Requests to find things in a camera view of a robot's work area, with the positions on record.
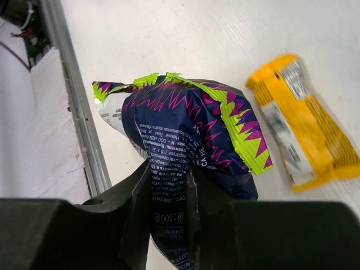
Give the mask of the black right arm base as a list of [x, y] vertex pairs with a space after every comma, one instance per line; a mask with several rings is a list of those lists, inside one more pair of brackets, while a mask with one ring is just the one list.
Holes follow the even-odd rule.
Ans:
[[27, 61], [20, 62], [30, 70], [53, 47], [40, 1], [1, 1], [1, 19], [18, 27], [13, 38], [24, 41]]

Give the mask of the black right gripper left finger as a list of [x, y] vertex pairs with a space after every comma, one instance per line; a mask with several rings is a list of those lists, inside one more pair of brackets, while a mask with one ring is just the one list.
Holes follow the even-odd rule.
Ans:
[[1, 200], [2, 269], [145, 269], [150, 163], [83, 204]]

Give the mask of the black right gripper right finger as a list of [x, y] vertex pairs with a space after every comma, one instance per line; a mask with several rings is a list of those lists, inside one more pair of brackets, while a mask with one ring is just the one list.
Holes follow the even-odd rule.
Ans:
[[198, 168], [186, 182], [196, 269], [359, 268], [359, 219], [341, 202], [236, 200]]

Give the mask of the blue purple snack bag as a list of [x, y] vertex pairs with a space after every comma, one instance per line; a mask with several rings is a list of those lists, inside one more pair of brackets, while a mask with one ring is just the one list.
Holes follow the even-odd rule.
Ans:
[[101, 118], [150, 161], [156, 247], [177, 269], [193, 269], [187, 243], [191, 167], [203, 168], [230, 197], [256, 200], [253, 177], [273, 166], [250, 102], [236, 88], [177, 73], [92, 87]]

